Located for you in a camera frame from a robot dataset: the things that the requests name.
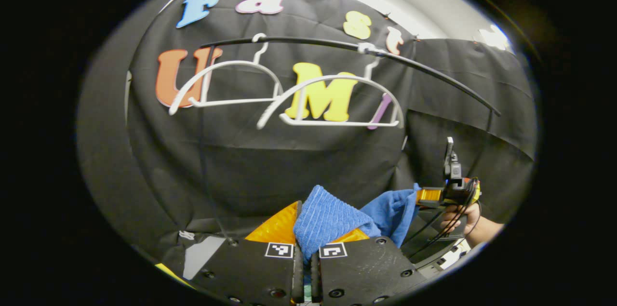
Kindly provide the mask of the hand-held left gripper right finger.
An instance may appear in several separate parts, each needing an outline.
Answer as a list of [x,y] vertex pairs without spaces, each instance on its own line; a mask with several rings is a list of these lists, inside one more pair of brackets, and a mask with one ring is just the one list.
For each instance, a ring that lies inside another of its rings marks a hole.
[[322,306],[393,306],[428,282],[386,237],[326,244],[311,264],[312,300]]

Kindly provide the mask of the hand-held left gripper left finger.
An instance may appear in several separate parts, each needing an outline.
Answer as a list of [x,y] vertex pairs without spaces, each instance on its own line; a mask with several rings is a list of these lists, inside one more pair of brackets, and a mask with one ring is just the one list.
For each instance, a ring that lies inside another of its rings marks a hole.
[[299,200],[216,201],[168,229],[155,258],[216,306],[295,306],[305,299],[303,251],[293,232],[303,213]]

